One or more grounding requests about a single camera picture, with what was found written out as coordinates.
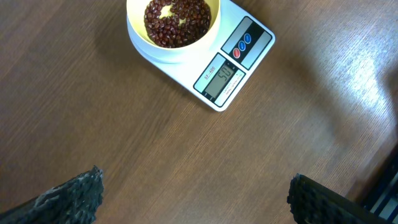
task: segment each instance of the blue button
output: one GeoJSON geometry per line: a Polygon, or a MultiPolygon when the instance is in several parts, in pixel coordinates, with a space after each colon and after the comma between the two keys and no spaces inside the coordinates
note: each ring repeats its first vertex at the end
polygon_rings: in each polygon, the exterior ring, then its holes
{"type": "Polygon", "coordinates": [[[246,50],[246,44],[243,42],[243,40],[239,41],[239,50],[246,50]]]}
{"type": "Polygon", "coordinates": [[[250,44],[250,42],[251,42],[251,36],[250,36],[250,34],[245,34],[245,35],[244,35],[244,41],[245,41],[247,44],[250,44]]]}

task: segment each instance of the wood grain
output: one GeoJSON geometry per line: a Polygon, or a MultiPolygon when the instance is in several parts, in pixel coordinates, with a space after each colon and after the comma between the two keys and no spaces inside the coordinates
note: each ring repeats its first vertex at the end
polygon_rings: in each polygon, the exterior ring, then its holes
{"type": "Polygon", "coordinates": [[[2,0],[0,212],[94,164],[97,223],[293,223],[296,173],[367,178],[396,143],[398,1],[235,2],[277,42],[216,113],[136,52],[125,1],[2,0]]]}

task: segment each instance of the pile of beans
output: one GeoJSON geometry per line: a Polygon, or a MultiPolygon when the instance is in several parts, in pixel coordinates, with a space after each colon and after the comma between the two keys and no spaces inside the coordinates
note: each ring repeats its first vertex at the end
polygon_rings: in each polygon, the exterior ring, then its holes
{"type": "Polygon", "coordinates": [[[152,0],[144,22],[151,40],[160,47],[184,47],[202,38],[210,27],[210,7],[204,0],[152,0]],[[159,18],[164,6],[172,16],[159,18]]]}

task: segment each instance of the yellow bowl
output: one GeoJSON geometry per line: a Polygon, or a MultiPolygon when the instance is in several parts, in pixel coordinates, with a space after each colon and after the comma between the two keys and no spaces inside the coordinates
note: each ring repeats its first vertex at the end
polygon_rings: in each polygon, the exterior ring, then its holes
{"type": "MultiPolygon", "coordinates": [[[[138,36],[133,42],[138,45],[141,50],[164,62],[182,62],[190,59],[188,55],[194,53],[198,55],[200,52],[210,48],[220,28],[221,0],[205,0],[211,12],[209,31],[195,43],[174,49],[159,47],[148,37],[144,24],[144,12],[150,1],[151,0],[127,0],[127,17],[134,31],[134,35],[138,36]]],[[[171,6],[165,6],[163,8],[160,18],[171,15],[169,11],[170,7],[171,6]]]]}

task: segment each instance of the white digital scale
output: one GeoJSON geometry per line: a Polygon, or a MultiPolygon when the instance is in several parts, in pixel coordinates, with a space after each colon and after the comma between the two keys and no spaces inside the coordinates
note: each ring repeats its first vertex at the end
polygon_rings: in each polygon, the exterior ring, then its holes
{"type": "Polygon", "coordinates": [[[130,38],[150,63],[216,111],[224,111],[275,43],[275,35],[230,0],[221,0],[221,24],[200,60],[164,63],[140,49],[127,19],[130,38]]]}

